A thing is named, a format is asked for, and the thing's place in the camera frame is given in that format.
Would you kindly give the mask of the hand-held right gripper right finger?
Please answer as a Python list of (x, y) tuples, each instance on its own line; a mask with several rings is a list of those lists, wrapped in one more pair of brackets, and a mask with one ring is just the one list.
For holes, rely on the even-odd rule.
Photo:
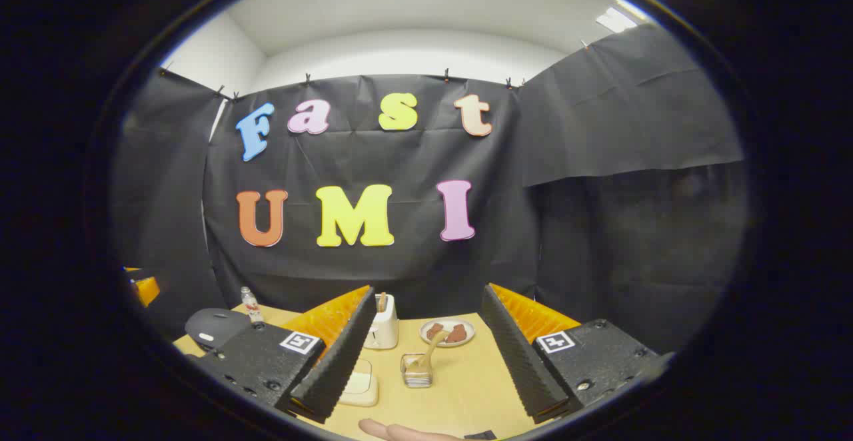
[(493, 283), (482, 292), (481, 317), (536, 424), (588, 410), (652, 380), (672, 358), (609, 320), (577, 322)]

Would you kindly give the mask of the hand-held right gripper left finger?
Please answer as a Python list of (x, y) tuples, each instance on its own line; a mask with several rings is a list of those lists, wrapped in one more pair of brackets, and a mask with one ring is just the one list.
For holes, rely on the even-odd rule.
[(365, 285), (283, 325), (248, 326), (194, 363), (253, 404), (324, 423), (357, 364), (376, 310)]

